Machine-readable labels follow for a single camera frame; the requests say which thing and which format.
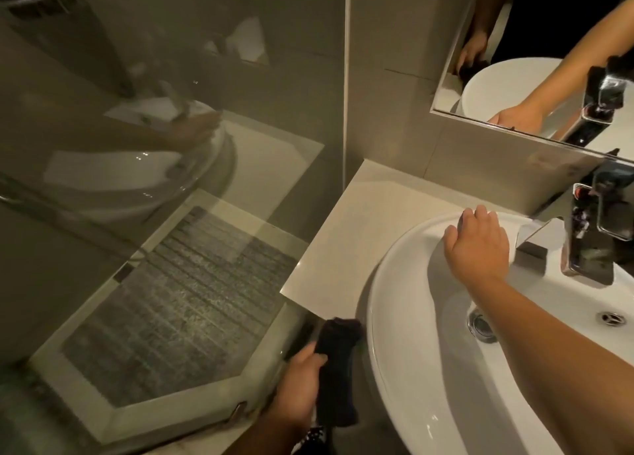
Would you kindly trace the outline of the white ceramic sink basin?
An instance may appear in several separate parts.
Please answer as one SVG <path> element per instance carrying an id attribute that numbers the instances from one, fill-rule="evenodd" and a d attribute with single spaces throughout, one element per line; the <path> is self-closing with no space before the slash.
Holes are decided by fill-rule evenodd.
<path id="1" fill-rule="evenodd" d="M 563 455 L 525 401 L 496 341 L 470 331 L 480 314 L 450 272 L 442 236 L 459 212 L 406 232 L 387 251 L 371 284 L 367 343 L 371 370 L 392 424 L 411 455 Z M 509 283 L 543 310 L 634 364 L 634 277 L 618 265 L 612 286 L 563 275 L 558 255 L 546 272 L 514 262 L 519 228 L 530 219 L 499 214 L 511 241 Z M 627 324 L 597 321 L 615 312 Z"/>

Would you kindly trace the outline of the chrome sink faucet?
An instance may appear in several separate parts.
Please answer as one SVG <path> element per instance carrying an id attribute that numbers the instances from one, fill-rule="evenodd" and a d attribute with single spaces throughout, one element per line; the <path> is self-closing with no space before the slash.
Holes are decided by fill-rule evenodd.
<path id="1" fill-rule="evenodd" d="M 592 288 L 614 284 L 619 249 L 634 243 L 634 164 L 603 162 L 559 196 L 563 214 L 519 228 L 516 263 L 546 272 L 558 255 L 567 277 Z"/>

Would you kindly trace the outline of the person's right forearm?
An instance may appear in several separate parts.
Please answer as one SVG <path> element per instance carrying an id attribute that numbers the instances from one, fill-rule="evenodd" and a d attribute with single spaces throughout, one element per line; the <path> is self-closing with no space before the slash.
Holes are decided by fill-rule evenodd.
<path id="1" fill-rule="evenodd" d="M 496 275 L 460 276 L 520 392 L 565 455 L 634 455 L 634 366 Z"/>

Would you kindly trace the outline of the person's left hand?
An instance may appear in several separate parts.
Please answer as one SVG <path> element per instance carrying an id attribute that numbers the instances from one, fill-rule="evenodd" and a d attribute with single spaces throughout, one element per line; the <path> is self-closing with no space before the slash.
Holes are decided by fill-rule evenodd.
<path id="1" fill-rule="evenodd" d="M 316 342 L 312 341 L 289 360 L 272 404 L 272 411 L 295 419 L 307 431 L 312 424 L 320 386 L 320 371 L 307 370 L 307 358 L 317 353 L 315 348 Z"/>

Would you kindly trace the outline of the black cloth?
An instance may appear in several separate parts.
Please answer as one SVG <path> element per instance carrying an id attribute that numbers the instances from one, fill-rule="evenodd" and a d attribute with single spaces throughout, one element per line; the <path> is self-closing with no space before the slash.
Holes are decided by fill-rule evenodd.
<path id="1" fill-rule="evenodd" d="M 358 422 L 353 401 L 353 354 L 363 336 L 357 319 L 333 318 L 321 327 L 315 353 L 325 355 L 320 368 L 316 420 L 325 428 L 346 428 Z"/>

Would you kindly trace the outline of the person's right hand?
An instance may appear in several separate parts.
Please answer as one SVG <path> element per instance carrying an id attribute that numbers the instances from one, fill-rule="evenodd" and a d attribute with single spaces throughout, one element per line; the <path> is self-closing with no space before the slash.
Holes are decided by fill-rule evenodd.
<path id="1" fill-rule="evenodd" d="M 451 273 L 475 295 L 505 282 L 509 272 L 510 244 L 497 213 L 483 204 L 461 214 L 458 229 L 463 246 L 457 253 L 445 253 Z"/>

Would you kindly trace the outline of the person's left forearm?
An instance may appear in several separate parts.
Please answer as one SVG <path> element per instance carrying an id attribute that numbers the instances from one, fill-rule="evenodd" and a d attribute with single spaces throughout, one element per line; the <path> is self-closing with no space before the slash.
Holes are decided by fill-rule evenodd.
<path id="1" fill-rule="evenodd" d="M 291 455 L 304 438 L 305 427 L 277 411 L 267 411 L 222 455 Z"/>

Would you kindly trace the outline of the wall mirror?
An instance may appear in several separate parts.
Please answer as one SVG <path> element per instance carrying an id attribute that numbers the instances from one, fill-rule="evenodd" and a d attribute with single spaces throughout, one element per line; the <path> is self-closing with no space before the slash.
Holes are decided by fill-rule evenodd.
<path id="1" fill-rule="evenodd" d="M 432 109 L 634 161 L 634 0 L 474 0 Z"/>

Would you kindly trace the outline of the glass shower partition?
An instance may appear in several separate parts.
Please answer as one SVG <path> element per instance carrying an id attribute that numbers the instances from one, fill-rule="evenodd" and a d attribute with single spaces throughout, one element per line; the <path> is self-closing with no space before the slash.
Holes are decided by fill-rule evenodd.
<path id="1" fill-rule="evenodd" d="M 0 0 L 0 455 L 265 404 L 342 193 L 346 1 Z"/>

